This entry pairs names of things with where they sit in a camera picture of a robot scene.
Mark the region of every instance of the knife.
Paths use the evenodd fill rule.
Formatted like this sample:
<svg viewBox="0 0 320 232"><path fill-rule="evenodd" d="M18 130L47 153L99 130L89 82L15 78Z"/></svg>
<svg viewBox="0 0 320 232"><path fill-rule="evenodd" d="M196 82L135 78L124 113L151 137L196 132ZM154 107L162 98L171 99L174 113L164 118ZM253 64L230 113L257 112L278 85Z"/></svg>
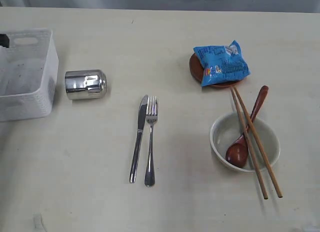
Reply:
<svg viewBox="0 0 320 232"><path fill-rule="evenodd" d="M145 95L140 103L139 113L138 113L138 130L136 133L136 141L134 147L134 155L132 158L132 165L130 171L129 182L134 183L136 181L136 172L138 168L138 160L139 160L139 152L140 152L140 145L142 139L142 133L144 131L145 122L146 122L146 114L147 114L147 104L148 104L148 95Z"/></svg>

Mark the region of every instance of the brown plate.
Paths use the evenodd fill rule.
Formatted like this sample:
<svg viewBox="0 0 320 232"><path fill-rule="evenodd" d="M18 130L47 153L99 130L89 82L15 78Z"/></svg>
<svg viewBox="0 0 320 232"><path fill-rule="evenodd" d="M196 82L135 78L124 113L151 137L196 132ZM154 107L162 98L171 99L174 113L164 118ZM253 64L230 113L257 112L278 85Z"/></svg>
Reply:
<svg viewBox="0 0 320 232"><path fill-rule="evenodd" d="M190 57L189 67L190 67L191 75L198 82L201 83L202 82L202 78L204 76L204 68L202 67L198 57L194 53ZM232 81L232 82L225 82L225 83L217 83L217 84L212 84L212 85L209 85L209 86L213 87L213 88L229 88L229 87L239 83L240 81L242 81L242 80Z"/></svg>

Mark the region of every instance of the chopsticks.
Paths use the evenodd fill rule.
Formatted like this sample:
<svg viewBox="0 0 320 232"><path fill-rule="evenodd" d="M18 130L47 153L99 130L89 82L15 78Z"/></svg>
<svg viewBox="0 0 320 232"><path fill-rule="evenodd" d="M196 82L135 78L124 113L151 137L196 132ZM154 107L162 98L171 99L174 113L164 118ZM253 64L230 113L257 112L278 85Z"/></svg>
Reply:
<svg viewBox="0 0 320 232"><path fill-rule="evenodd" d="M264 199L268 199L266 188L265 188L264 182L262 180L261 173L260 173L260 170L259 170L259 166L258 166L258 163L257 163L257 160L256 160L256 155L254 153L251 140L250 140L250 138L248 136L248 133L247 133L247 130L246 130L245 121L244 121L242 113L240 111L240 108L239 108L238 102L236 100L236 96L235 96L234 91L236 93L237 98L239 99L239 102L240 102L240 105L242 107L242 110L243 110L243 113L245 115L245 118L246 118L246 120L248 122L248 125L249 125L249 127L250 127L250 129L252 131L252 134L253 134L253 136L255 138L255 141L256 141L256 143L258 145L258 148L260 150L261 156L262 156L262 158L264 160L265 166L266 166L266 168L268 170L268 173L269 173L269 175L271 177L271 181L272 181L272 183L274 185L274 188L276 190L276 194L278 195L279 198L282 198L283 195L282 195L281 190L279 188L276 176L273 173L273 170L272 170L272 168L270 166L268 157L267 157L267 155L265 153L263 145L261 144L261 140L260 140L260 138L258 136L256 128L254 127L254 124L252 123L252 121L250 119L250 115L249 115L249 113L248 113L248 111L247 111L247 109L246 109L246 107L244 105L244 102L243 102L238 90L235 87L231 87L231 93L232 93L232 98L233 98L233 101L234 101L234 104L235 104L236 112L238 113L238 117L239 117L239 120L240 120L242 128L243 128L244 136L245 136L245 139L246 139L247 144L248 144L249 152L250 152L250 155L251 155L251 158L252 158L252 162L253 162L253 166L254 166L256 175L258 177L258 181L259 181L259 184L260 184L260 187L261 187L261 190L262 190L263 197L264 197Z"/></svg>

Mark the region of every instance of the table surface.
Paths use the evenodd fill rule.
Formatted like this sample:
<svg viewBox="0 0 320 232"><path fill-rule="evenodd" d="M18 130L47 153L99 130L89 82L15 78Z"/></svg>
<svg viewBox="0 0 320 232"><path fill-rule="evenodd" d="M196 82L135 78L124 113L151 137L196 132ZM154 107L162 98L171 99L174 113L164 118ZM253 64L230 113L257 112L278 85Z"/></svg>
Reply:
<svg viewBox="0 0 320 232"><path fill-rule="evenodd" d="M320 224L320 14L0 8L2 30L50 28L59 56L52 113L0 123L0 230L32 231L41 213L54 231L300 231ZM212 154L209 129L232 111L228 89L201 89L189 73L194 46L237 40L252 74L238 86L281 155L269 200L254 174ZM102 69L103 99L72 102L70 70ZM129 171L144 94L157 95L156 184L144 185L148 129L135 184Z"/></svg>

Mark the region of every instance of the snack package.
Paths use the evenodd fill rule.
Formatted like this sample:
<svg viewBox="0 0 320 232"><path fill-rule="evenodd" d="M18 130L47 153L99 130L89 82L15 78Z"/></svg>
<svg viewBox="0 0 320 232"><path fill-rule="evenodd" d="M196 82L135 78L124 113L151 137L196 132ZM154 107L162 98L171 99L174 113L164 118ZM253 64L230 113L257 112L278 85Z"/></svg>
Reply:
<svg viewBox="0 0 320 232"><path fill-rule="evenodd" d="M194 53L204 68L201 86L242 80L250 74L236 41L230 46L195 47Z"/></svg>

